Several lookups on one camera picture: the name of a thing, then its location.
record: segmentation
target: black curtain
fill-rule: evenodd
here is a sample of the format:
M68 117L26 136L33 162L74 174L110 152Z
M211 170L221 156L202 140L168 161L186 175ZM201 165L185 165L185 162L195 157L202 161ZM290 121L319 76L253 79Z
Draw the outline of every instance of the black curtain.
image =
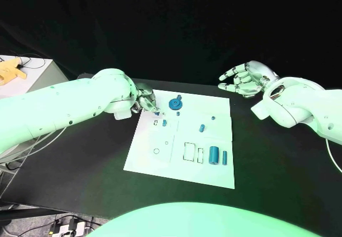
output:
M12 1L0 18L0 53L39 53L69 79L120 68L133 78L215 85L258 60L280 76L341 87L339 1Z

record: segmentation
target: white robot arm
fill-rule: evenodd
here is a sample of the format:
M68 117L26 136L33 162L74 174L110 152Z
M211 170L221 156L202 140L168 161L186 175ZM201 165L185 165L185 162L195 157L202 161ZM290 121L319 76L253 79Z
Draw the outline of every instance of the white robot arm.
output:
M152 88L134 84L118 69L0 100L0 155L15 145L95 117L103 111L126 119L157 112Z
M234 84L221 83L221 89L237 92L247 98L254 97L260 91L264 92L263 100L251 108L260 119L271 116L287 128L305 123L319 136L342 145L342 90L325 90L303 78L280 78L257 61L234 67L219 80L232 75Z

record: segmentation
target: white paper sheet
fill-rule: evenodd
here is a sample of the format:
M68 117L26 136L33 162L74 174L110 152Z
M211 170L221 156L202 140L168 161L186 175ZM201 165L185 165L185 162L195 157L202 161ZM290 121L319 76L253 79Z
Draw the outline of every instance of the white paper sheet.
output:
M162 90L155 90L155 94L162 112L159 116L142 112L124 170L234 189L230 99ZM169 101L178 95L183 106L173 111ZM194 145L185 147L185 143L195 144L194 152L188 150ZM219 147L218 165L209 164L211 146ZM183 159L185 151L195 154L194 161ZM224 151L227 165L222 165Z

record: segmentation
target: silver robotic hand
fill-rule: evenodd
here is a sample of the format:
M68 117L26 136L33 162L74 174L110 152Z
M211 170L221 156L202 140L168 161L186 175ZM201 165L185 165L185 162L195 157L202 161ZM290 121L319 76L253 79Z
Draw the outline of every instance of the silver robotic hand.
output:
M279 79L274 71L260 62L250 61L230 69L219 80L234 76L234 84L219 83L219 89L237 92L244 98L251 98L260 91L266 91Z
M150 85L144 83L137 83L136 87L137 87L137 100L131 107L131 111L134 113L139 113L142 109L144 109L155 113L159 112L159 107L156 106L156 96Z

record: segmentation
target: black table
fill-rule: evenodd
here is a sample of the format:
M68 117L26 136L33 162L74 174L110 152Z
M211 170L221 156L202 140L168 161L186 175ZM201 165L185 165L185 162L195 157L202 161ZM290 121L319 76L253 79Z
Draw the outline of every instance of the black table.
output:
M258 120L250 108L261 95L247 100L215 86L134 82L231 99L235 190L124 171L140 115L116 120L103 113L28 158L3 200L104 218L159 203L207 202L270 215L323 236L341 235L342 174L310 128ZM339 158L342 146L331 142L331 148Z

